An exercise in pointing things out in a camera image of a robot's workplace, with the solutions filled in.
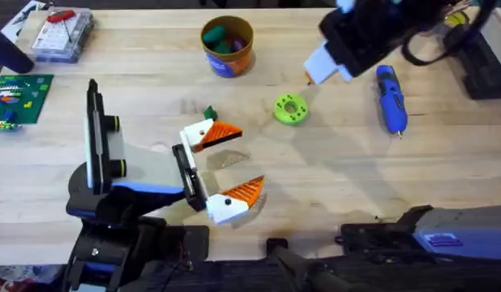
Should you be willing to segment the left gripper, grey and black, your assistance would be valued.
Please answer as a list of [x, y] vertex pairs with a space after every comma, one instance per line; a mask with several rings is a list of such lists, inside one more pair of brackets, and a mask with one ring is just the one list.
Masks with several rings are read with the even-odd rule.
[[[242, 136], [242, 129], [227, 122], [203, 120], [180, 131], [181, 140], [193, 153]], [[175, 144], [167, 152], [138, 148], [124, 141], [121, 134], [108, 135], [109, 154], [126, 162], [126, 176], [115, 178], [114, 187], [126, 187], [151, 199], [168, 200], [173, 204], [184, 199], [196, 211], [207, 209], [216, 224], [230, 222], [247, 213], [258, 201], [265, 176], [253, 178], [210, 195], [207, 199], [191, 151]]]

